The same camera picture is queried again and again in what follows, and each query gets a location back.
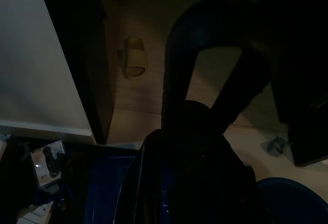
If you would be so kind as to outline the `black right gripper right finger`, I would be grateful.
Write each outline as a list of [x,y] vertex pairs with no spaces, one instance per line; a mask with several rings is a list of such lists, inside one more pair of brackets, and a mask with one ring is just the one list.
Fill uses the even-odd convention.
[[233,151],[223,133],[229,116],[210,113],[211,143],[204,155],[203,222],[257,223],[255,174]]

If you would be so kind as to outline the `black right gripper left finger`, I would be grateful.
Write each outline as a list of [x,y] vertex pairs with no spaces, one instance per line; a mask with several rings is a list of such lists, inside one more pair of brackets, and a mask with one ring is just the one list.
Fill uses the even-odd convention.
[[169,223],[200,223],[204,105],[185,100],[163,126]]

